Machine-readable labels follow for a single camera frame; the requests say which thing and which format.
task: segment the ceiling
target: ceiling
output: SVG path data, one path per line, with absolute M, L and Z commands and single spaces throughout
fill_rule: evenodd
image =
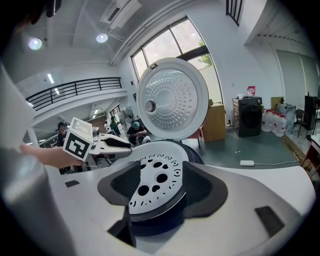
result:
M 281 38 L 300 44 L 309 44 L 304 29 L 281 1 L 274 1 L 271 11 L 266 15 L 266 19 L 256 36 Z
M 78 48 L 106 53 L 110 60 L 124 41 L 145 19 L 160 10 L 171 0 L 138 0 L 142 7 L 124 24 L 109 34 L 110 24 L 101 18 L 111 0 L 62 0 L 61 8 L 51 18 L 42 15 L 35 25 L 23 30 L 21 43 L 24 51 L 31 51 L 29 38 L 40 38 L 47 49 Z M 98 43 L 98 34 L 107 34 L 105 43 Z M 112 37 L 115 34 L 121 40 Z
M 91 119 L 96 109 L 98 109 L 97 116 L 103 115 L 104 112 L 108 111 L 112 106 L 119 102 L 122 97 L 111 98 L 107 100 L 96 101 L 95 103 L 84 104 L 78 107 L 68 109 L 57 115 L 54 115 L 38 124 L 33 126 L 36 137 L 38 140 L 42 140 L 50 137 L 58 130 L 58 123 L 61 121 L 70 124 L 72 118 L 78 118 L 81 120 Z M 23 141 L 29 143 L 30 139 L 28 133 L 24 136 Z

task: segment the floor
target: floor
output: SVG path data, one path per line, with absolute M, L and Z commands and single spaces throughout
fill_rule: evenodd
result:
M 151 141 L 159 140 L 148 134 Z M 237 169 L 275 169 L 299 165 L 298 162 L 281 165 L 255 165 L 253 167 L 241 166 L 241 160 L 253 160 L 258 164 L 278 164 L 296 160 L 290 150 L 283 144 L 282 139 L 272 132 L 261 132 L 258 136 L 238 137 L 233 129 L 227 128 L 226 139 L 204 142 L 194 138 L 184 139 L 183 144 L 195 149 L 202 157 L 204 163 L 210 166 L 237 168 Z

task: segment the inner lid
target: inner lid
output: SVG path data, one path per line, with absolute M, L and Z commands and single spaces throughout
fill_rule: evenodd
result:
M 209 93 L 192 64 L 163 58 L 143 73 L 136 104 L 143 124 L 153 135 L 180 141 L 194 134 L 205 120 Z

